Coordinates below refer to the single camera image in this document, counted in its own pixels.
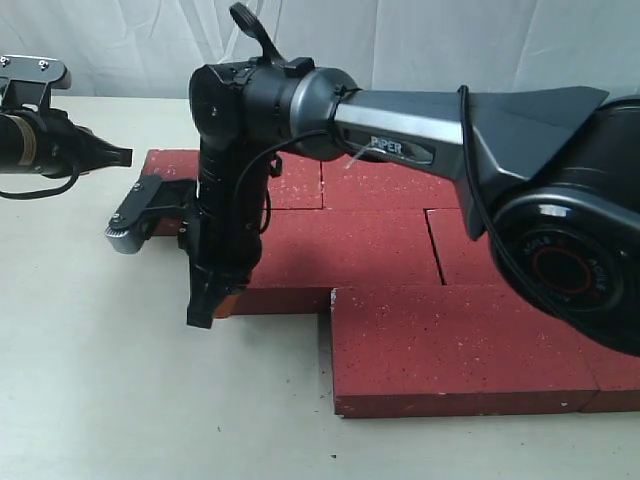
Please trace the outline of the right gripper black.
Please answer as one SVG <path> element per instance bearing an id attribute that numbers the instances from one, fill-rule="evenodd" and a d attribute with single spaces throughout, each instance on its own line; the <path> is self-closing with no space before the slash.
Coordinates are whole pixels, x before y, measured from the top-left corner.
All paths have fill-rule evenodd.
<path id="1" fill-rule="evenodd" d="M 211 329 L 230 317 L 262 255 L 265 157 L 198 156 L 194 213 L 188 220 L 190 297 L 186 323 Z"/>

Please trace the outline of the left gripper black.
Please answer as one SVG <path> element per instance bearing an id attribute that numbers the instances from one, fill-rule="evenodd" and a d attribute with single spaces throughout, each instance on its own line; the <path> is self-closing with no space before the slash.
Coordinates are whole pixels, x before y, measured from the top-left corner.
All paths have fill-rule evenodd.
<path id="1" fill-rule="evenodd" d="M 85 174 L 109 167 L 132 166 L 132 149 L 97 137 L 88 127 L 74 123 L 65 110 L 28 110 L 24 117 L 35 133 L 35 165 L 47 178 L 70 176 L 73 167 Z"/>

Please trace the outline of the left robot arm dark grey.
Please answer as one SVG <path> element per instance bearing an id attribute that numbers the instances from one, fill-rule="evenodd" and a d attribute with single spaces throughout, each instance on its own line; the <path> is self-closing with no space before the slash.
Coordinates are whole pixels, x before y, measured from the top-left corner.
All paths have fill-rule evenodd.
<path id="1" fill-rule="evenodd" d="M 107 167 L 130 167 L 133 150 L 115 146 L 76 125 L 63 110 L 1 112 L 1 172 L 50 179 Z"/>

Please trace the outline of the right robot arm dark grey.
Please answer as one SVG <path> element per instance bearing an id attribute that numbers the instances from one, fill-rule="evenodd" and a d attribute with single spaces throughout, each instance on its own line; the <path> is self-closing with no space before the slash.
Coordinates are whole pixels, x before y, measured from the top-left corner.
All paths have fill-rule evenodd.
<path id="1" fill-rule="evenodd" d="M 639 352 L 639 99 L 586 86 L 454 93 L 359 88 L 308 58 L 205 65 L 187 232 L 187 322 L 209 328 L 258 264 L 278 156 L 347 155 L 449 181 L 471 239 L 524 300 L 609 349 Z"/>

